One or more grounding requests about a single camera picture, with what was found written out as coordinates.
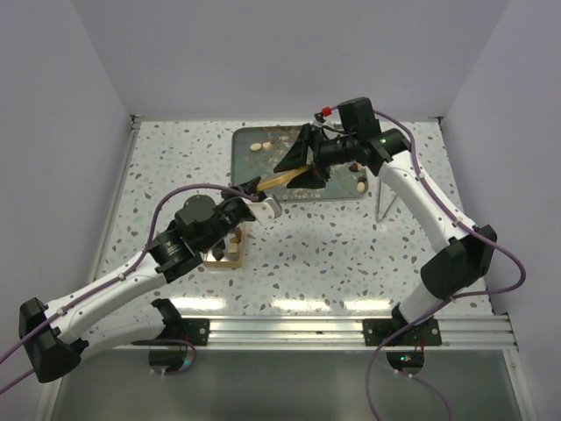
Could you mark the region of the silver metal tin lid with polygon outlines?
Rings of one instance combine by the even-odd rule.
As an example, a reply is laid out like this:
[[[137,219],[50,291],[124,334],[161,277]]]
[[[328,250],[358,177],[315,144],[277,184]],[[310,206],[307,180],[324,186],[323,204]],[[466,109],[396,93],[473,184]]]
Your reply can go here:
[[[309,169],[308,166],[293,169],[293,170],[287,171],[286,173],[283,173],[279,176],[276,176],[271,180],[266,180],[266,181],[260,182],[257,186],[257,191],[265,191],[265,190],[273,189],[277,186],[281,186],[283,184],[286,184],[286,183],[292,181],[293,179],[295,179],[296,176],[305,173],[308,169]]]

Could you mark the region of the gold metal tin box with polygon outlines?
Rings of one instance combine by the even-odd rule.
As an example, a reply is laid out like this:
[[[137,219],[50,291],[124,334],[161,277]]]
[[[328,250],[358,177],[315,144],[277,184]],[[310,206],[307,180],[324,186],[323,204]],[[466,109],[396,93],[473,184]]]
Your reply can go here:
[[[232,232],[228,233],[226,237],[213,248],[222,248],[224,250],[224,257],[221,260],[216,260],[212,255],[212,249],[203,256],[203,265],[206,268],[220,268],[220,269],[237,269],[243,266],[245,256],[245,232],[246,223],[242,223],[236,227]],[[238,243],[238,254],[228,254],[227,247],[230,244],[230,239],[234,236],[240,237],[241,242]]]

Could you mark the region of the silver metal tongs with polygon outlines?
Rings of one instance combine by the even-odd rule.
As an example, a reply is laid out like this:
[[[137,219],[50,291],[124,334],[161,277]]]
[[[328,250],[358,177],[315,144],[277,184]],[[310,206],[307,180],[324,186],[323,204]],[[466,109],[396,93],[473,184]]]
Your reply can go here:
[[[394,205],[397,195],[380,178],[377,179],[375,220],[381,223]]]

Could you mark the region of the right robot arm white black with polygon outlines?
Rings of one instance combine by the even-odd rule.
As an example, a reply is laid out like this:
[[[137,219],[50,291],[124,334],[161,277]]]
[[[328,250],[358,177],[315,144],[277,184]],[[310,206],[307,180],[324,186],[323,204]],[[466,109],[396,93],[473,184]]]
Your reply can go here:
[[[327,125],[337,111],[341,129]],[[422,333],[430,310],[484,277],[497,240],[490,226],[479,227],[445,196],[421,167],[413,140],[402,131],[384,131],[367,97],[358,97],[327,107],[313,123],[302,127],[274,172],[302,168],[288,183],[290,189],[322,189],[335,165],[357,163],[378,177],[404,202],[424,230],[435,252],[421,270],[421,282],[392,310],[390,326],[398,343],[407,345]]]

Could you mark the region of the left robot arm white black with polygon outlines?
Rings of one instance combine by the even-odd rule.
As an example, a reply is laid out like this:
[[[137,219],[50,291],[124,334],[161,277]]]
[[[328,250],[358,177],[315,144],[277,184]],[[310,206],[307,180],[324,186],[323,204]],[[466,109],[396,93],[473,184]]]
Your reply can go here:
[[[141,316],[114,312],[199,268],[205,257],[243,224],[268,224],[281,213],[274,196],[257,189],[258,180],[225,187],[187,185],[167,193],[153,213],[144,247],[121,267],[62,298],[32,298],[19,309],[19,341],[31,374],[41,383],[58,380],[83,360],[122,345],[166,346],[176,351],[164,375],[182,373],[196,360],[193,334],[168,299],[149,303]],[[218,190],[221,201],[199,194]]]

